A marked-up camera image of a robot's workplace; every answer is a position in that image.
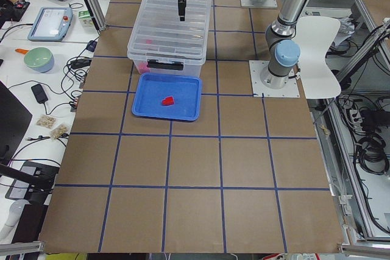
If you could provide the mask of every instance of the blue tray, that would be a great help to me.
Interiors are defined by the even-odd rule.
[[[192,76],[144,73],[138,82],[132,112],[136,116],[195,121],[199,117],[202,81]],[[172,96],[175,104],[164,106]]]

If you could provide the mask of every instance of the red object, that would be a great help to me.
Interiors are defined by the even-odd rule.
[[[170,105],[173,105],[175,103],[175,100],[173,99],[172,96],[169,96],[169,97],[166,97],[165,99],[163,99],[163,106],[170,106]]]

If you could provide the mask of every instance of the desk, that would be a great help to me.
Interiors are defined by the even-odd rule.
[[[96,32],[96,29],[92,27],[83,27],[81,25],[81,22],[77,19],[77,12],[79,10],[87,10],[87,7],[85,6],[84,0],[64,0],[64,1],[58,1],[58,0],[27,0],[30,2],[29,8],[26,10],[25,14],[23,15],[22,20],[19,23],[33,23],[38,15],[39,10],[41,7],[67,7],[69,4],[79,2],[83,4],[84,6],[81,9],[74,9],[74,15],[73,20],[71,23],[71,26],[69,28],[68,33],[66,34],[65,38],[62,42],[68,42],[68,43],[87,43],[90,40],[95,39],[98,36],[98,33]],[[110,0],[99,0],[99,4],[101,6],[101,9],[103,11],[103,14],[107,13],[108,4]],[[4,27],[9,27],[10,23],[7,22],[4,24]],[[19,39],[19,40],[26,40],[27,36],[31,30],[30,26],[22,27],[15,29],[11,32],[9,32],[6,36],[6,38],[13,38],[13,39]]]
[[[188,123],[131,114],[140,75],[127,42],[140,1],[110,4],[115,26],[87,78],[40,235],[46,251],[337,252],[303,92],[252,97],[247,61],[269,57],[264,20],[277,12],[213,1],[200,117]]]
[[[28,0],[31,1],[30,7],[27,9],[26,14],[23,16],[21,23],[33,22],[37,16],[37,13],[42,6],[54,6],[60,7],[63,5],[68,5],[70,2],[58,2],[56,0]],[[99,0],[101,6],[103,6],[104,13],[107,11],[109,0]],[[85,47],[85,43],[91,39],[94,39],[98,36],[94,27],[83,28],[81,27],[77,17],[73,21],[71,30],[67,34],[63,42],[31,42],[27,40],[27,34],[30,30],[30,27],[17,28],[9,33],[5,39],[0,44],[0,57],[4,59],[2,66],[0,67],[0,80],[6,86],[10,87],[17,83],[25,82],[27,80],[36,80],[38,82],[47,83],[52,87],[53,90],[61,92],[60,81],[63,78],[64,74],[62,68],[65,65],[66,61],[71,58],[78,56],[82,49]],[[35,72],[26,67],[23,62],[24,56],[15,52],[15,49],[18,47],[24,49],[32,49],[34,47],[47,47],[54,54],[55,65],[54,67],[44,73]],[[84,56],[92,57],[92,54],[84,52]],[[33,137],[36,138],[39,135],[48,135],[49,129],[44,127],[36,126],[35,123],[40,117],[41,114],[44,114],[44,108],[42,105],[36,103],[34,96],[32,95],[30,87],[35,83],[27,83],[25,85],[16,86],[11,89],[11,92],[22,102],[22,104],[33,114],[32,122],[24,136],[24,138]],[[65,79],[64,87],[68,88],[71,85],[71,82],[68,79]],[[79,83],[75,83],[74,86],[69,90],[69,93],[72,90],[79,89]],[[50,92],[46,86],[45,92],[48,95],[49,101],[47,102],[48,110],[54,106],[62,103],[69,102],[69,99],[63,94],[61,96],[55,95]],[[73,124],[74,113],[69,111],[69,106],[61,106],[56,109],[52,116],[57,118],[57,123],[55,127],[60,123],[64,123],[67,126],[71,127]],[[24,147],[28,141],[23,140],[18,147],[18,149]],[[62,160],[64,153],[64,146],[57,141],[46,140],[39,142],[39,147],[28,147],[23,150],[18,158],[49,158],[59,163]],[[15,169],[19,169],[22,165],[22,162],[14,162],[12,166]],[[0,183],[10,184],[12,179],[1,177]],[[4,198],[4,194],[7,192],[8,187],[0,186],[0,226],[4,224],[8,212],[9,206],[13,203],[12,200],[7,200]],[[13,233],[9,235],[3,243],[9,243],[12,240]]]

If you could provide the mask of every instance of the white table surface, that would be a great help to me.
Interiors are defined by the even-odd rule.
[[[28,68],[23,62],[24,55],[15,52],[15,49],[18,47],[23,49],[32,49],[39,46],[44,46],[50,49],[54,56],[54,67],[46,73],[39,73]],[[0,44],[0,56],[2,59],[4,59],[2,66],[0,66],[0,80],[7,87],[28,80],[36,80],[38,82],[47,83],[56,92],[61,92],[60,81],[64,76],[62,71],[63,66],[66,64],[68,59],[78,56],[84,47],[85,45],[80,43],[47,43],[6,39]],[[85,53],[83,55],[92,57],[91,53]],[[11,92],[20,100],[20,102],[32,113],[32,121],[24,136],[24,139],[28,137],[36,138],[39,135],[48,136],[49,132],[51,131],[50,129],[35,125],[39,117],[44,114],[44,107],[36,102],[34,95],[32,94],[31,86],[34,84],[36,83],[29,82],[27,84],[16,86],[10,89]],[[71,83],[69,80],[65,79],[64,88],[67,89],[70,85]],[[43,88],[49,99],[46,102],[48,111],[60,103],[69,102],[69,98],[65,94],[56,95],[53,94],[46,86],[43,86]],[[68,93],[70,93],[72,90],[78,89],[79,82],[75,82]],[[58,107],[51,115],[57,119],[54,127],[64,123],[70,128],[74,120],[74,115],[74,113],[70,112],[70,106],[64,105]],[[30,143],[30,141],[23,140],[18,149],[22,148],[28,143]],[[48,139],[37,142],[34,144],[34,146],[27,147],[16,158],[49,158],[61,163],[64,151],[65,148],[59,141],[52,141],[51,139]],[[20,169],[22,164],[23,162],[14,162],[12,166],[15,169]],[[54,163],[47,162],[47,164],[55,166]],[[12,183],[12,181],[12,179],[9,179],[5,176],[0,178],[0,183],[2,184],[9,185]],[[8,187],[0,186],[0,227],[2,227],[6,221],[9,206],[13,203],[13,200],[4,198],[7,190]],[[13,232],[0,244],[11,242],[12,237]]]
[[[83,27],[78,20],[78,11],[87,10],[84,0],[26,0],[30,2],[30,6],[24,13],[19,22],[6,22],[3,28],[8,28],[15,24],[33,23],[37,18],[37,15],[41,7],[69,7],[70,4],[79,2],[84,6],[81,9],[73,9],[73,20],[71,22],[68,33],[62,42],[68,43],[87,43],[90,40],[95,39],[98,36],[96,29],[92,27]],[[105,15],[108,10],[110,0],[98,0],[103,14]],[[27,36],[31,30],[31,26],[24,26],[15,30],[11,30],[6,38],[12,38],[17,40],[27,40]]]
[[[83,0],[27,0],[30,2],[30,6],[23,15],[22,19],[18,23],[33,23],[36,19],[38,12],[41,7],[68,7],[69,3],[81,2],[84,4]],[[99,0],[102,11],[106,14],[108,9],[108,4],[110,0]],[[74,19],[72,21],[71,27],[62,42],[32,42],[27,40],[28,33],[30,31],[29,27],[18,27],[13,31],[10,31],[9,34],[4,38],[0,44],[0,58],[4,60],[3,64],[0,66],[0,80],[7,87],[15,85],[17,83],[22,83],[28,80],[36,80],[38,82],[47,83],[50,87],[56,91],[61,92],[60,82],[64,76],[62,71],[66,61],[71,57],[78,56],[80,52],[84,49],[85,43],[90,40],[95,39],[98,36],[94,27],[82,27],[81,23],[77,19],[78,9],[74,9]],[[9,27],[10,22],[4,24],[3,29]],[[46,47],[50,49],[54,55],[54,67],[46,72],[39,73],[33,71],[26,67],[23,62],[24,55],[16,53],[16,48],[23,49],[33,49],[35,47]],[[86,51],[83,54],[84,56],[92,57],[92,53]],[[32,113],[32,121],[30,126],[24,136],[24,140],[21,142],[18,150],[30,143],[26,141],[25,138],[33,137],[36,138],[39,135],[47,136],[49,135],[50,129],[40,127],[35,125],[39,117],[44,114],[44,107],[38,104],[34,98],[34,95],[31,92],[31,86],[36,84],[35,82],[29,82],[24,85],[16,86],[11,89],[11,92],[21,101],[21,103]],[[68,79],[65,79],[64,88],[67,89],[70,86],[71,82]],[[63,103],[69,102],[69,98],[65,95],[56,95],[53,94],[46,86],[43,86],[47,96],[48,101],[46,102],[48,111],[50,111],[54,106]],[[68,91],[70,93],[72,90],[79,89],[79,82],[75,81],[74,86]],[[64,105],[58,107],[53,114],[51,115],[56,117],[57,122],[54,127],[60,125],[61,123],[66,124],[69,128],[72,126],[75,114],[70,112],[70,106]],[[49,158],[61,163],[65,148],[59,141],[52,141],[51,139],[40,141],[34,144],[34,146],[27,147],[24,149],[16,158],[27,159],[27,158]],[[23,162],[14,162],[12,166],[15,169],[20,169]],[[54,163],[47,162],[47,164],[56,166]],[[5,176],[0,178],[0,183],[10,185],[12,179],[9,179]],[[9,207],[14,202],[13,200],[5,199],[4,195],[7,192],[8,187],[0,186],[0,228],[2,228],[4,222],[6,221],[9,213]],[[0,242],[0,244],[11,243],[15,229],[9,234],[9,236]]]

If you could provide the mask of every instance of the clear plastic storage box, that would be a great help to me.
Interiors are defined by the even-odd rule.
[[[154,72],[199,77],[206,61],[211,0],[187,0],[185,21],[177,0],[142,0],[127,56],[140,74]]]

